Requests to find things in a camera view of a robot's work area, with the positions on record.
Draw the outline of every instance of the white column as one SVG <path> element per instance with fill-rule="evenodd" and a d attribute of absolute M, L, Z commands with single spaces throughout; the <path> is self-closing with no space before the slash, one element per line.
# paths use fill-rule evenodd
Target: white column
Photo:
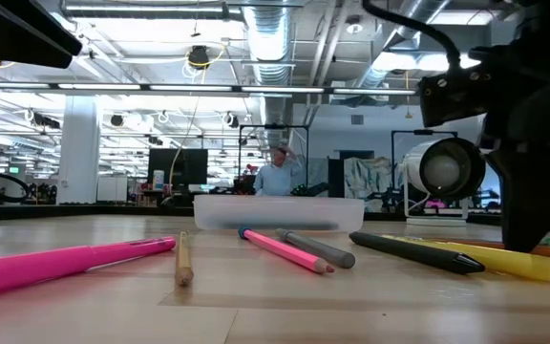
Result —
<path fill-rule="evenodd" d="M 101 119 L 97 97 L 66 97 L 58 204 L 93 204 L 96 201 Z"/>

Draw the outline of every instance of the white spotlight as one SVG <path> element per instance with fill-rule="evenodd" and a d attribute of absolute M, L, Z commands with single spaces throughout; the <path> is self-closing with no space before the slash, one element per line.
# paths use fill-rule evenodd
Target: white spotlight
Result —
<path fill-rule="evenodd" d="M 483 182 L 485 161 L 471 142 L 452 138 L 421 143 L 403 160 L 405 215 L 407 223 L 420 226 L 465 226 L 468 217 L 467 198 Z M 460 200 L 462 215 L 458 218 L 409 215 L 409 183 L 435 198 Z"/>

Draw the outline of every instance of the clear plastic container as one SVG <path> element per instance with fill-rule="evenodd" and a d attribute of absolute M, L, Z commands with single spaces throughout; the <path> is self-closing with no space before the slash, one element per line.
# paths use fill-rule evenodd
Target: clear plastic container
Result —
<path fill-rule="evenodd" d="M 364 202 L 323 197 L 199 195 L 195 224 L 200 229 L 336 229 L 362 227 Z"/>

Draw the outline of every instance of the pink marker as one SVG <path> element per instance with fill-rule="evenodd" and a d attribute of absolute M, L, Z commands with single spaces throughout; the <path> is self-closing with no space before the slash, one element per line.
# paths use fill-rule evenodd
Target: pink marker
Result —
<path fill-rule="evenodd" d="M 173 237 L 53 249 L 0 258 L 0 291 L 79 273 L 121 260 L 170 250 Z"/>
<path fill-rule="evenodd" d="M 272 253 L 286 258 L 289 261 L 310 269 L 311 271 L 317 273 L 334 272 L 334 269 L 324 259 L 301 251 L 298 248 L 282 244 L 278 241 L 267 238 L 264 235 L 254 233 L 247 227 L 239 228 L 239 236 L 242 239 L 249 240 L 257 247 L 262 247 Z"/>

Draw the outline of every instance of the yellow marker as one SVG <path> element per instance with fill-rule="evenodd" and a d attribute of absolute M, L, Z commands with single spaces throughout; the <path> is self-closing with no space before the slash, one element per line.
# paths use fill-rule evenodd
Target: yellow marker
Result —
<path fill-rule="evenodd" d="M 176 283 L 180 286 L 187 286 L 192 282 L 195 274 L 192 272 L 190 264 L 190 243 L 188 242 L 188 233 L 180 233 L 180 241 L 177 247 L 178 257 L 176 259 Z"/>
<path fill-rule="evenodd" d="M 382 235 L 384 238 L 466 253 L 478 260 L 486 269 L 515 276 L 550 282 L 550 257 L 513 252 L 504 249 L 476 247 L 456 243 L 439 243 L 424 239 Z"/>

